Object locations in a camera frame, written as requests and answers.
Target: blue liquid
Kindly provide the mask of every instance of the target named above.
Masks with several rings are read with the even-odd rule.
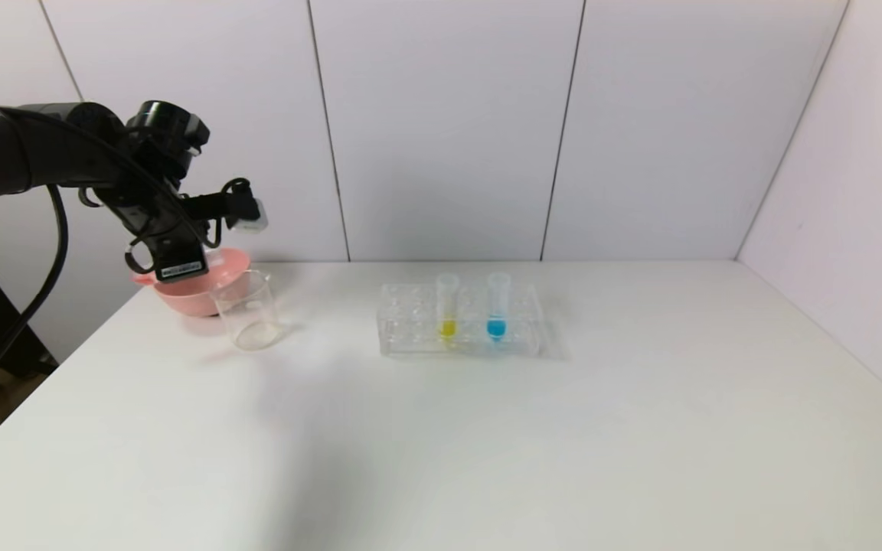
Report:
[[[489,318],[486,329],[492,340],[499,342],[505,336],[505,320],[503,318]]]

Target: panel seam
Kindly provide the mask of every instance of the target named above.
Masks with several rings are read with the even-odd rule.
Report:
[[[815,95],[815,88],[818,86],[819,78],[822,78],[822,72],[825,70],[825,64],[829,62],[829,55],[832,53],[832,47],[836,45],[836,37],[839,35],[839,31],[843,28],[843,20],[846,20],[846,14],[850,11],[850,3],[851,0],[846,0],[846,5],[843,6],[843,13],[839,15],[839,22],[836,24],[836,29],[833,31],[832,39],[829,41],[829,47],[825,49],[825,56],[822,58],[822,65],[818,67],[818,73],[815,74],[815,80],[812,81],[812,88],[808,90],[808,97],[805,98],[805,105],[802,106],[802,111],[799,112],[798,121],[795,121],[795,128],[792,130],[792,135],[788,137],[788,143],[785,144],[785,150],[781,153],[781,159],[778,160],[778,165],[774,168],[773,174],[771,174],[771,181],[767,184],[767,189],[764,189],[764,195],[760,198],[760,202],[757,203],[757,209],[753,212],[753,216],[750,218],[750,223],[748,224],[748,229],[746,229],[744,233],[744,238],[741,240],[741,244],[737,247],[737,253],[734,255],[733,260],[740,261],[741,251],[744,250],[744,245],[750,238],[750,231],[753,230],[753,225],[757,222],[757,217],[760,216],[760,211],[764,208],[764,203],[767,202],[767,196],[771,193],[771,188],[774,187],[774,182],[778,179],[778,174],[781,172],[782,165],[785,164],[785,158],[788,157],[788,150],[791,149],[792,143],[795,142],[795,135],[799,133],[799,126],[802,125],[802,120],[805,118],[805,113],[809,110],[809,103],[812,103],[812,97]]]
[[[342,223],[342,239],[346,244],[346,262],[353,262],[349,251],[349,233],[346,231],[346,209],[342,206],[342,189],[339,186],[339,167],[335,161],[335,147],[332,145],[332,124],[328,120],[328,102],[325,101],[325,81],[322,79],[322,62],[319,60],[319,39],[315,33],[315,17],[312,15],[312,0],[307,1],[309,8],[309,27],[312,29],[312,49],[315,52],[315,70],[318,72],[318,90],[322,94],[322,114],[325,115],[325,135],[328,136],[328,150],[332,155],[332,178],[335,181],[335,196],[339,201],[339,220]]]
[[[567,111],[570,109],[570,94],[573,92],[573,75],[577,71],[577,53],[580,51],[580,35],[584,31],[584,12],[587,0],[580,6],[580,21],[577,22],[577,42],[573,46],[573,63],[570,65],[570,83],[567,84],[567,101],[563,104],[563,122],[560,123],[560,142],[557,143],[557,161],[554,163],[554,179],[550,183],[550,203],[547,205],[547,222],[543,225],[543,243],[540,245],[540,262],[547,250],[547,234],[550,231],[550,212],[554,208],[554,192],[557,190],[557,172],[560,171],[560,153],[564,149],[564,130],[567,129]]]
[[[53,28],[53,21],[50,21],[50,14],[47,13],[43,0],[36,0],[36,2],[39,4],[40,11],[43,11],[46,27],[50,28],[50,35],[53,36],[53,43],[57,46],[57,52],[60,53],[60,59],[64,62],[64,67],[67,69],[67,76],[70,77],[70,82],[73,84],[73,90],[77,92],[77,98],[83,102],[83,94],[80,92],[80,84],[77,84],[77,78],[74,77],[74,71],[70,69],[70,62],[67,60],[67,54],[64,53],[63,46],[60,46],[60,38],[57,37],[56,29]]]

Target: test tube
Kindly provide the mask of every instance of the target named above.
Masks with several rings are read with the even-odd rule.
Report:
[[[486,329],[493,341],[501,341],[505,336],[505,318],[508,317],[508,292],[512,278],[508,273],[495,272],[489,275],[489,322]]]
[[[458,276],[442,273],[437,279],[438,335],[451,338],[458,332]]]

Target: yellow liquid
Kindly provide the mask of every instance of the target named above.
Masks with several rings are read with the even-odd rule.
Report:
[[[441,321],[438,327],[438,335],[441,335],[441,338],[451,338],[456,332],[458,332],[458,322],[454,320]]]

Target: test tube rack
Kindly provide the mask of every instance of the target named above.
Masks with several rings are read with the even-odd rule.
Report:
[[[377,326],[384,356],[406,354],[461,354],[538,356],[543,334],[543,311],[532,285],[514,285],[505,316],[505,335],[494,341],[487,331],[488,289],[459,287],[456,331],[443,336],[439,329],[434,285],[388,283],[381,290]]]

